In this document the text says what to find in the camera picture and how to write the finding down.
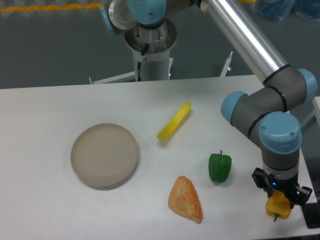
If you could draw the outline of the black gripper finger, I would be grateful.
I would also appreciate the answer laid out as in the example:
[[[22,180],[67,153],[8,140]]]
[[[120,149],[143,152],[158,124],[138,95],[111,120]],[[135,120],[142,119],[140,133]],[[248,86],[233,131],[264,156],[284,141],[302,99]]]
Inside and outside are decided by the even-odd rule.
[[[290,206],[303,207],[309,200],[313,190],[307,186],[296,186],[290,191]]]
[[[267,174],[265,171],[256,167],[251,176],[256,187],[266,192],[267,198],[270,198],[273,194],[273,188],[270,186],[270,183],[266,178]]]

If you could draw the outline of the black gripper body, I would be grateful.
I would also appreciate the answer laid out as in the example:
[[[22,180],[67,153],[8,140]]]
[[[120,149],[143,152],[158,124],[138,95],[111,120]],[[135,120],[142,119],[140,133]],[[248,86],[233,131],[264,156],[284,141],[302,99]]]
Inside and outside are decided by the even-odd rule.
[[[266,183],[265,192],[267,197],[271,197],[274,190],[282,192],[286,198],[297,197],[298,184],[298,173],[297,167],[289,170],[275,170],[268,166],[263,167],[263,179]]]

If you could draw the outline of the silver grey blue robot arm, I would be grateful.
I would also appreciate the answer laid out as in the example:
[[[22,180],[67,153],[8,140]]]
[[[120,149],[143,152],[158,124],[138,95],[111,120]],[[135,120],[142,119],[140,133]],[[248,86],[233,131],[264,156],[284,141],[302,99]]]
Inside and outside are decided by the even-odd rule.
[[[315,76],[293,69],[268,41],[236,0],[109,0],[99,12],[111,34],[124,33],[133,52],[135,79],[169,79],[169,51],[177,31],[169,15],[191,6],[207,12],[239,52],[263,88],[248,95],[229,94],[221,114],[261,149],[263,167],[252,178],[268,196],[282,192],[291,206],[304,206],[312,190],[298,183],[299,121],[289,110],[312,99]]]

